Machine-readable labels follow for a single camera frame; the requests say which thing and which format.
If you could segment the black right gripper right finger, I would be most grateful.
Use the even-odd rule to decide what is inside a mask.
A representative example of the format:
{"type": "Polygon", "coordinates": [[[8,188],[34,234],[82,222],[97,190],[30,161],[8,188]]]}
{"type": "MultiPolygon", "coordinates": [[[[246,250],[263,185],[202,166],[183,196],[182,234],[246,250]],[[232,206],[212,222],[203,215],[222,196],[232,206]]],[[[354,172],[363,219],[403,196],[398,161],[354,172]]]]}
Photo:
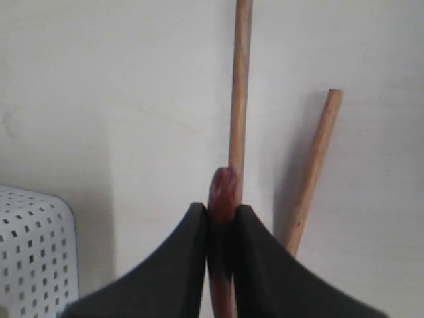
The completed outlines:
{"type": "Polygon", "coordinates": [[[300,264],[249,205],[233,223],[233,273],[239,317],[385,317],[300,264]]]}

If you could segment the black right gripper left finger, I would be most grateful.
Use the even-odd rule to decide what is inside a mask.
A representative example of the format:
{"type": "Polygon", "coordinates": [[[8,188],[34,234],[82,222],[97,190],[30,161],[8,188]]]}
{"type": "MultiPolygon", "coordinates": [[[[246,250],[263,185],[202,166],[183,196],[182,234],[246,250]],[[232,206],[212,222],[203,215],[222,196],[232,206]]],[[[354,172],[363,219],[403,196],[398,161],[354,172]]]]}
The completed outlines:
{"type": "Polygon", "coordinates": [[[208,216],[192,203],[170,236],[130,272],[65,308],[63,317],[199,317],[208,216]]]}

